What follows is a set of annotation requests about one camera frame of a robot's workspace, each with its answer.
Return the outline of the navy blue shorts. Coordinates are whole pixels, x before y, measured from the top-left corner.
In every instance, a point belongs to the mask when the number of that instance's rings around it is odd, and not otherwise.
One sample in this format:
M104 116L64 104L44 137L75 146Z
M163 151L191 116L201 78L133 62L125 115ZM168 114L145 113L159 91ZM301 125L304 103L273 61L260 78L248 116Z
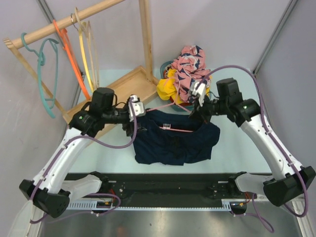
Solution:
M211 159L220 128L188 115L149 111L137 119L135 160L142 164L180 165Z

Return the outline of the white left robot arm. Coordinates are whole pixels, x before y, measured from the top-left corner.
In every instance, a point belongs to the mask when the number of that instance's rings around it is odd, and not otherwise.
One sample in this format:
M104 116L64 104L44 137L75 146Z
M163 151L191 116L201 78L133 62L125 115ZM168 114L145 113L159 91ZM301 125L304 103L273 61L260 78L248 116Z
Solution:
M72 201L94 195L102 198L109 193L108 177L97 171L72 181L67 187L63 186L63 182L91 141L104 145L96 135L105 125L122 124L124 129L130 125L136 127L137 117L146 113L136 95L130 95L122 108L113 103L116 98L117 95L110 88L96 89L91 101L73 115L61 144L45 167L32 180L24 179L21 182L19 189L33 206L57 218Z

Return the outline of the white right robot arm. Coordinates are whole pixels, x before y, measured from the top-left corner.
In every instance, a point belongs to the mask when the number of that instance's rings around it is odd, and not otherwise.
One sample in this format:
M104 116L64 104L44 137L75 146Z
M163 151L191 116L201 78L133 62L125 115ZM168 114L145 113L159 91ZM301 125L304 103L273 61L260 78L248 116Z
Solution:
M311 167L304 167L277 138L268 125L260 106L253 99L244 100L235 79L222 79L216 83L217 99L210 100L206 85L195 82L190 87L194 98L194 109L190 117L209 122L212 116L225 115L231 122L248 135L266 160L271 176L240 172L228 185L228 193L233 198L241 197L245 192L265 195L275 206L282 206L303 194L316 176Z

